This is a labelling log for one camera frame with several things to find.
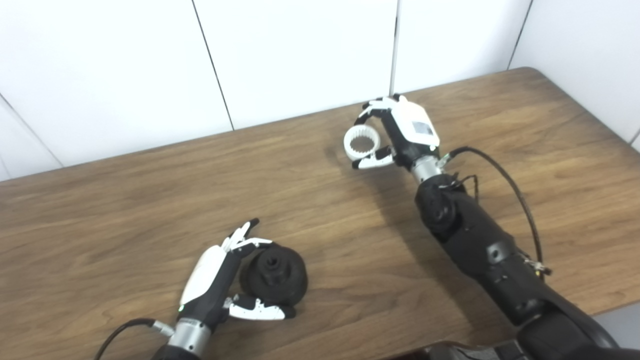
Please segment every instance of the silver cylinder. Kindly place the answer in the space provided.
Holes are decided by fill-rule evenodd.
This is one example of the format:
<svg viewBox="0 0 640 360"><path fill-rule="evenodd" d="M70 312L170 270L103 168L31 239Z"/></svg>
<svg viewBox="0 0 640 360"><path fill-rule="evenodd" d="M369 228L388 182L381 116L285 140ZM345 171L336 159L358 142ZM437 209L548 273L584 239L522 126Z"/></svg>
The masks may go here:
<svg viewBox="0 0 640 360"><path fill-rule="evenodd" d="M438 166L438 158L435 156L423 156L413 163L411 174L420 185L426 179L442 174L442 169Z"/></svg>
<svg viewBox="0 0 640 360"><path fill-rule="evenodd" d="M210 337L211 330L202 322L181 318L175 326L175 334L169 338L168 345L183 348L201 359Z"/></svg>

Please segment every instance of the white plastic ring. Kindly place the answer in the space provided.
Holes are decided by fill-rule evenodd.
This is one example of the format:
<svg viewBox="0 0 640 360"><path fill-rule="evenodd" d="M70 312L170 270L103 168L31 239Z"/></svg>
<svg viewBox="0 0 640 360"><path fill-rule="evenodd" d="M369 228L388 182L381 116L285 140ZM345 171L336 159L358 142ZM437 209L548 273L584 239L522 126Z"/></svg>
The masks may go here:
<svg viewBox="0 0 640 360"><path fill-rule="evenodd" d="M368 138L373 142L371 150L362 152L357 151L351 146L351 142L356 138ZM371 126L368 125L356 125L349 129L344 135L344 151L351 161L366 158L368 155L376 152L380 148L380 135Z"/></svg>

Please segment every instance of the robotic finger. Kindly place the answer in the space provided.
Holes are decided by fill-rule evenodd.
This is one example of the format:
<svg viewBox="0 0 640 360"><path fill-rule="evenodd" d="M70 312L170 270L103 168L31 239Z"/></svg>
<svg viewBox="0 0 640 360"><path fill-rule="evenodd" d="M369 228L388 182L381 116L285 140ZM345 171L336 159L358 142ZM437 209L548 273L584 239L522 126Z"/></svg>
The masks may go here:
<svg viewBox="0 0 640 360"><path fill-rule="evenodd" d="M238 294L227 298L229 316L245 320L284 320L296 316L291 306L266 304L257 297Z"/></svg>

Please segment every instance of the small display screen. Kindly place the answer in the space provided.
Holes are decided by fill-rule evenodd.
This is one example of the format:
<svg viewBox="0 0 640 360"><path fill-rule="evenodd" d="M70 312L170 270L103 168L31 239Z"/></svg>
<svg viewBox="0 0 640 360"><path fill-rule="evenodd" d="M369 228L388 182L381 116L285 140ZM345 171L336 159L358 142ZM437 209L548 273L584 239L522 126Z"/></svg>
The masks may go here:
<svg viewBox="0 0 640 360"><path fill-rule="evenodd" d="M412 121L413 129L418 134L433 135L431 126L425 122Z"/></svg>

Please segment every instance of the wall seam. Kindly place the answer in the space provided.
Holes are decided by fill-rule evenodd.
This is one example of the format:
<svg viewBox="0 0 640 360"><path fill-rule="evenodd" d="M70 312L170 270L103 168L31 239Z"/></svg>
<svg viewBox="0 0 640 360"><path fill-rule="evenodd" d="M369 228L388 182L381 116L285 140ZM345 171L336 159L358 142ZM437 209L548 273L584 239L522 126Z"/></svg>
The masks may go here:
<svg viewBox="0 0 640 360"><path fill-rule="evenodd" d="M402 0L396 0L396 25L394 27L394 48L391 54L391 78L389 79L389 96L394 94L394 83L396 82L396 62L398 55L398 39L400 38L400 11Z"/></svg>
<svg viewBox="0 0 640 360"><path fill-rule="evenodd" d="M9 107L16 121L19 122L24 129L26 129L29 133L31 133L31 135L40 143L40 145L42 145L42 147L49 153L49 155L51 155L51 157L58 164L58 166L60 166L61 168L65 167L62 161L60 161L60 159L58 159L58 157L53 153L53 151L51 151L49 146L47 146L47 144L38 136L38 133L36 133L33 130L33 128L20 116L20 114L17 111L15 111L15 108L13 107L13 105L11 105L9 101L7 101L7 99L4 97L2 93L0 93L0 100L2 100L7 105L7 107Z"/></svg>
<svg viewBox="0 0 640 360"><path fill-rule="evenodd" d="M522 36L522 31L524 30L525 24L527 24L527 19L529 18L529 12L531 11L531 5L533 4L533 0L529 1L529 7L527 8L527 13L524 15L524 20L522 21L522 26L520 27L520 32L518 33L518 39L516 40L516 44L513 46L513 51L511 52L511 57L509 58L509 63L507 64L507 69L511 68L511 62L513 61L513 56L516 54L516 49L518 49L518 44L520 43L520 37Z"/></svg>
<svg viewBox="0 0 640 360"><path fill-rule="evenodd" d="M193 4L193 11L196 13L196 19L198 20L198 26L200 26L200 32L202 34L202 40L204 40L204 46L207 48L207 54L209 54L209 61L211 61L211 67L213 68L213 74L216 76L216 81L218 82L218 88L220 89L220 95L222 96L222 102L225 103L225 110L227 111L227 116L229 117L229 123L231 124L231 130L236 130L234 127L234 122L231 121L231 113L229 113L229 107L227 106L227 100L225 99L225 93L222 91L222 86L220 85L220 78L218 77L218 72L216 71L216 66L213 64L213 57L211 56L211 51L209 50L209 44L207 43L207 37L204 35L204 29L202 29L202 23L200 22L200 16L198 15L198 9L196 8L195 0L191 0L191 4Z"/></svg>

